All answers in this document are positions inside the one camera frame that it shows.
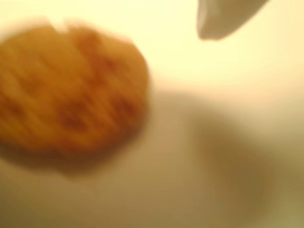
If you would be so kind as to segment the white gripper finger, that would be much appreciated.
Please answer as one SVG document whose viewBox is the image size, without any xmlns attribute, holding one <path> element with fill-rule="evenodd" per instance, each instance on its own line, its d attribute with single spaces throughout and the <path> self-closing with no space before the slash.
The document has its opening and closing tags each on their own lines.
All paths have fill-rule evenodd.
<svg viewBox="0 0 304 228">
<path fill-rule="evenodd" d="M 250 20 L 267 0 L 199 0 L 197 34 L 202 40 L 223 39 Z"/>
</svg>

